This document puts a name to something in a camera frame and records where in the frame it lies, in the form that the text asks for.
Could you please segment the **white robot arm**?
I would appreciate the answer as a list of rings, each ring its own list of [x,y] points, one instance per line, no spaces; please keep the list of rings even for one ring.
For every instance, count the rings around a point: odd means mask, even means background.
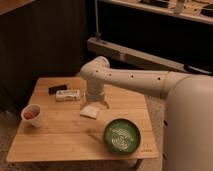
[[[163,171],[213,171],[213,76],[174,71],[112,69],[98,56],[84,64],[86,98],[110,84],[165,101]]]

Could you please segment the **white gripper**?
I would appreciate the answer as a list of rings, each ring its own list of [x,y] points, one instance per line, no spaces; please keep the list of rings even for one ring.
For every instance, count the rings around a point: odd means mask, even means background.
[[[87,81],[87,88],[86,88],[86,99],[90,102],[102,101],[102,104],[109,109],[109,104],[105,101],[105,92],[104,92],[104,85],[99,82],[95,81]],[[88,105],[86,99],[82,99],[80,104],[80,109],[84,108]]]

